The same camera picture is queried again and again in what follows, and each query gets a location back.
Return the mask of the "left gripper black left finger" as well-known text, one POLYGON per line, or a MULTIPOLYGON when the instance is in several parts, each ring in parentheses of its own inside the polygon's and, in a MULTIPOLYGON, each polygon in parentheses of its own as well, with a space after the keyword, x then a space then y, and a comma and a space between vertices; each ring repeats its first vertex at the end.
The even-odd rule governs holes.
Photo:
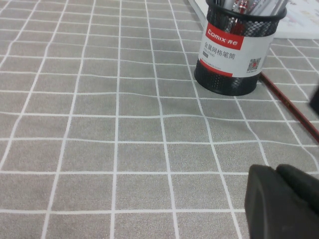
POLYGON ((319 215, 269 166, 249 168, 245 213, 252 239, 319 237, 319 215))

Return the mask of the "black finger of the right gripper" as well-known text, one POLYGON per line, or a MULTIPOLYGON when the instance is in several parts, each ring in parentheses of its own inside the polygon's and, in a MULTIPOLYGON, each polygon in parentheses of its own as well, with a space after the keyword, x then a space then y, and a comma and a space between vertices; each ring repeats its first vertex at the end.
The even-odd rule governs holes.
POLYGON ((310 100, 310 107, 319 116, 319 88, 316 89, 310 100))

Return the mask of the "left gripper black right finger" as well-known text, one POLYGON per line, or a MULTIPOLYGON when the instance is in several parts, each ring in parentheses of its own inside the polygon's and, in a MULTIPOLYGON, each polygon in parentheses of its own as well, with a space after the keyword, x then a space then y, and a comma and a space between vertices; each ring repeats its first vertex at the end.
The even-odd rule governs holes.
POLYGON ((296 167, 280 164, 276 172, 290 188, 318 215, 319 214, 319 180, 296 167))

